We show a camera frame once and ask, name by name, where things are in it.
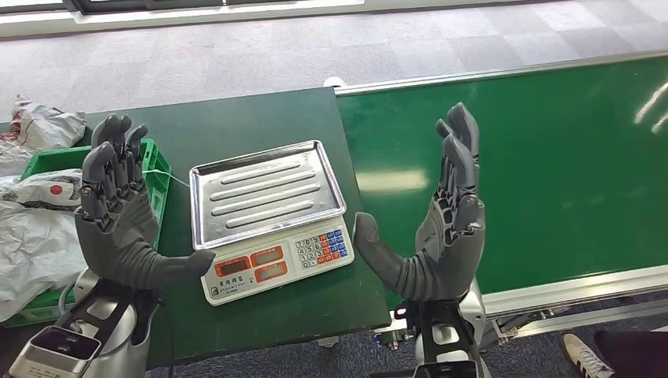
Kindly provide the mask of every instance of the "white plastic bag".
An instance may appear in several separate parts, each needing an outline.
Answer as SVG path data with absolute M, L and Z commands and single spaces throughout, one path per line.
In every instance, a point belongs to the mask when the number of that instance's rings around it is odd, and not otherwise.
M 86 268 L 72 213 L 80 203 L 81 170 L 18 179 L 0 177 L 0 321 Z
M 23 173 L 37 151 L 74 146 L 85 130 L 83 113 L 64 113 L 18 95 L 9 131 L 0 134 L 0 177 Z

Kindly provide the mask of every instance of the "sneaker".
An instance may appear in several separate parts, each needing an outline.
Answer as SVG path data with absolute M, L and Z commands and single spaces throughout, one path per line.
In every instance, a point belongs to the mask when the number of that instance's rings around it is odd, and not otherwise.
M 614 370 L 603 363 L 587 344 L 577 336 L 566 334 L 563 339 L 564 354 L 575 364 L 585 378 L 610 378 Z

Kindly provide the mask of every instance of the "scale keypad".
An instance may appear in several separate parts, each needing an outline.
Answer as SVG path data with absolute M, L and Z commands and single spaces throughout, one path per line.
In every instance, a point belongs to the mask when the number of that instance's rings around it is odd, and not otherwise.
M 298 240 L 295 246 L 299 254 L 299 264 L 304 269 L 327 264 L 348 255 L 343 235 L 339 229 Z

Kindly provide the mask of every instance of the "digital scale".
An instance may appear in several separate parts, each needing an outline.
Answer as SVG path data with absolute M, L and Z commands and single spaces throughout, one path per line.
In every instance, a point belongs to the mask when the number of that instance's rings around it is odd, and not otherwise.
M 354 260 L 346 204 L 314 140 L 190 171 L 193 247 L 216 253 L 202 277 L 218 306 Z

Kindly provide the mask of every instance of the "cable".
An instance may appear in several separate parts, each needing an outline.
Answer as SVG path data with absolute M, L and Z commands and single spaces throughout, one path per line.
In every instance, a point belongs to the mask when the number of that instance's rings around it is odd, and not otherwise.
M 58 312 L 61 314 L 61 316 L 65 315 L 65 300 L 67 299 L 67 294 L 72 290 L 74 285 L 76 284 L 76 280 L 70 282 L 65 286 L 63 291 L 61 292 L 60 297 L 58 297 Z
M 187 183 L 185 183 L 184 181 L 182 181 L 182 180 L 179 179 L 178 177 L 176 177 L 176 176 L 174 176 L 174 175 L 172 175 L 172 174 L 170 174 L 170 173 L 163 172 L 163 171 L 161 171 L 161 170 L 159 170 L 159 169 L 148 169 L 147 171 L 142 171 L 142 173 L 160 173 L 160 174 L 162 174 L 162 175 L 166 175 L 166 176 L 172 177 L 174 180 L 176 180 L 178 183 L 180 183 L 181 185 L 183 185 L 183 186 L 185 186 L 185 187 L 190 187 L 190 185 L 188 185 Z
M 165 312 L 165 317 L 167 318 L 167 329 L 169 330 L 169 370 L 167 371 L 167 378 L 173 378 L 174 376 L 174 330 L 172 329 L 172 317 L 169 315 L 167 310 L 167 303 L 162 297 L 162 294 L 158 294 L 158 301 Z

